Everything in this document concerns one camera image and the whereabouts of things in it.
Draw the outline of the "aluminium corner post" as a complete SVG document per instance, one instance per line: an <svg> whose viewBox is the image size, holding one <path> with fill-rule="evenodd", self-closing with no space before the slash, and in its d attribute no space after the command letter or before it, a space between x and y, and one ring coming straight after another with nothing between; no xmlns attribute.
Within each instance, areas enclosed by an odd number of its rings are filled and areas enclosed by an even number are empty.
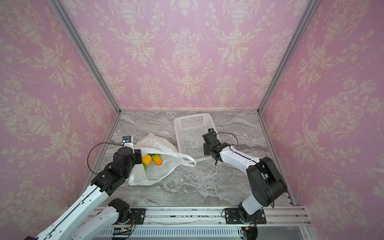
<svg viewBox="0 0 384 240"><path fill-rule="evenodd" d="M95 64L95 61L92 59L90 52L88 51L86 45L84 44L79 32L76 30L75 25L71 21L69 15L67 14L64 5L57 0L48 0L51 7L53 8L55 14L57 15L59 21L62 23L65 28L68 36L72 40L74 46L78 50L85 64L87 65L90 73L95 78L97 84L99 85L101 91L107 98L108 102L114 109L115 113L119 115L121 113L121 109L115 100L112 92L110 91L108 85L104 81L101 72Z"/></svg>
<svg viewBox="0 0 384 240"><path fill-rule="evenodd" d="M258 108L258 114L261 115L267 108L267 104L279 82L279 79L281 78L282 74L284 73L285 68L287 67L291 57L293 56L306 28L308 27L309 22L311 21L318 5L320 3L320 0L310 0L308 1L308 4L305 8L305 11L300 18L300 21L295 28L292 38L287 46L287 49L285 53L283 54L283 57L278 65L278 68L271 80L271 83L269 84L266 93L262 99L262 102L260 104L260 107Z"/></svg>

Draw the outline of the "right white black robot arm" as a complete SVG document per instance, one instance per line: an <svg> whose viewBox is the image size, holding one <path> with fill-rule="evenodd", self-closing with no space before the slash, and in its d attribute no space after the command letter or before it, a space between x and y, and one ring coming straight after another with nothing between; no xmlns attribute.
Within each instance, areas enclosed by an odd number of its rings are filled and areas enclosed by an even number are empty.
<svg viewBox="0 0 384 240"><path fill-rule="evenodd" d="M203 135L204 154L213 157L216 163L230 164L247 175L251 194L238 205L238 213L244 223L249 223L259 210L274 207L275 201L288 190L288 186L271 158L251 157L236 150L233 145L221 143L217 135L213 129Z"/></svg>

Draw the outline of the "left aluminium corner post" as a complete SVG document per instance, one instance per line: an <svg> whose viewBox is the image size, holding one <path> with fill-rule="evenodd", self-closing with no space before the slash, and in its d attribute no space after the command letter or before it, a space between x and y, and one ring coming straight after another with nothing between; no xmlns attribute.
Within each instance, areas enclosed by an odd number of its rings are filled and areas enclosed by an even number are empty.
<svg viewBox="0 0 384 240"><path fill-rule="evenodd" d="M101 91L107 98L108 102L114 109L115 113L119 115L121 113L121 109L115 100L112 92L110 91L108 85L104 81L101 72L95 64L95 61L92 59L90 52L88 51L86 45L84 44L79 32L76 30L75 25L71 21L69 15L67 14L64 5L57 0L48 0L51 7L53 8L55 14L57 15L59 21L62 23L65 28L68 36L72 40L74 46L78 50L85 64L87 65L90 73L95 78L97 84L99 85Z"/></svg>

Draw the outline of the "white plastic bag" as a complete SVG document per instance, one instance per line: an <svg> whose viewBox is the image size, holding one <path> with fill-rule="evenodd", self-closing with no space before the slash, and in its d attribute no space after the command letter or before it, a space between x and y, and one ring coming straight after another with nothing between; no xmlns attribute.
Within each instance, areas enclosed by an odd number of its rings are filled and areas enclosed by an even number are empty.
<svg viewBox="0 0 384 240"><path fill-rule="evenodd" d="M149 133L136 145L142 151L143 163L134 166L128 183L131 186L151 186L170 175L178 166L195 167L196 160L178 152L167 139Z"/></svg>

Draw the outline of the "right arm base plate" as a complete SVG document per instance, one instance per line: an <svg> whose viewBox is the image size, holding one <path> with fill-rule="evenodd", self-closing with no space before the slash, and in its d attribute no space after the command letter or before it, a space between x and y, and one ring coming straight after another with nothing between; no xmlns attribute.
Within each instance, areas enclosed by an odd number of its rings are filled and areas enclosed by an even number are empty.
<svg viewBox="0 0 384 240"><path fill-rule="evenodd" d="M254 214L249 215L246 211L238 208L225 208L223 209L222 216L226 219L227 225L236 224L261 224L267 223L266 215L263 209L256 211Z"/></svg>

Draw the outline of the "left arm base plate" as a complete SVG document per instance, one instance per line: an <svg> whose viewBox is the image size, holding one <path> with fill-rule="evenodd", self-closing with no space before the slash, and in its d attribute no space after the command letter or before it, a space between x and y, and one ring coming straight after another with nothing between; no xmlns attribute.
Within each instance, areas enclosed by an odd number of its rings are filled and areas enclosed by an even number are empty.
<svg viewBox="0 0 384 240"><path fill-rule="evenodd" d="M131 217L127 222L128 225L143 225L146 217L145 208L131 208Z"/></svg>

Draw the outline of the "aluminium front rail frame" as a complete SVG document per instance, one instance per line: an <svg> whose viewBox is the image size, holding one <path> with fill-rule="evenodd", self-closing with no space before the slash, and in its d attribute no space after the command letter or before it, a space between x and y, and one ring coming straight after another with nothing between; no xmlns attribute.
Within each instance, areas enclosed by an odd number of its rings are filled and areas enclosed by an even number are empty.
<svg viewBox="0 0 384 240"><path fill-rule="evenodd" d="M235 206L145 207L143 225L115 223L92 240L314 240L309 217L302 207L263 208L267 223L227 225L223 209ZM88 222L103 209L95 209Z"/></svg>

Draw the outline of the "white plastic mesh basket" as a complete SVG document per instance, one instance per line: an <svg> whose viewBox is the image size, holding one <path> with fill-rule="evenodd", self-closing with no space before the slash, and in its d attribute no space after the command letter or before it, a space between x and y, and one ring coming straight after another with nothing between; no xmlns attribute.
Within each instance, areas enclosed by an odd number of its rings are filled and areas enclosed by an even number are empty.
<svg viewBox="0 0 384 240"><path fill-rule="evenodd" d="M196 162L212 159L204 154L203 135L209 129L217 130L210 114L194 114L183 116L174 120L178 151L193 157Z"/></svg>

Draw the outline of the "yellow lemon fruit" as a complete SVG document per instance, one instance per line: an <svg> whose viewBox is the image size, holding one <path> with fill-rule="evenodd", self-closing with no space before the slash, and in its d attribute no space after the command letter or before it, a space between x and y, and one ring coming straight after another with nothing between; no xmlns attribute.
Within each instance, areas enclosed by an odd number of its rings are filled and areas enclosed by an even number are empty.
<svg viewBox="0 0 384 240"><path fill-rule="evenodd" d="M145 165L145 166L148 166L148 165L150 165L151 163L152 163L152 156L151 155L145 155L145 156L143 156L142 157L142 163L143 163L143 165Z"/></svg>

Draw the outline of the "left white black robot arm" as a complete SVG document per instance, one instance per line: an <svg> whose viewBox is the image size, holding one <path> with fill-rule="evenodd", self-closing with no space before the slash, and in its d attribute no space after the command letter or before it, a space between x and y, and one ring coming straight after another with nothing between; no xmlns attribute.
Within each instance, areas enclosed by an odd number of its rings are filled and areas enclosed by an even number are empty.
<svg viewBox="0 0 384 240"><path fill-rule="evenodd" d="M97 216L86 222L86 218L112 193L130 174L135 165L142 164L142 151L132 147L121 147L112 163L96 174L82 195L51 225L34 238L36 240L91 240L112 224L125 224L135 219L130 206L117 198L112 200Z"/></svg>

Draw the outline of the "right aluminium corner post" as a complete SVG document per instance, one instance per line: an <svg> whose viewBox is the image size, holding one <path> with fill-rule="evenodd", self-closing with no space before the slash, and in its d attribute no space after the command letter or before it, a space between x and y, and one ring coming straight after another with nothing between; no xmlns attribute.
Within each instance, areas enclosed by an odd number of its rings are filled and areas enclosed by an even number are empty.
<svg viewBox="0 0 384 240"><path fill-rule="evenodd" d="M306 28L308 27L309 22L311 21L318 5L320 3L320 0L310 0L308 1L308 4L305 8L305 11L300 18L300 21L295 28L292 38L287 46L287 49L285 53L283 54L283 57L278 65L278 68L271 80L271 83L269 84L266 93L262 99L262 102L260 104L260 107L258 108L258 114L261 115L267 108L267 104L279 82L279 79L281 78L282 74L284 73L285 68L287 67L291 57L293 56Z"/></svg>

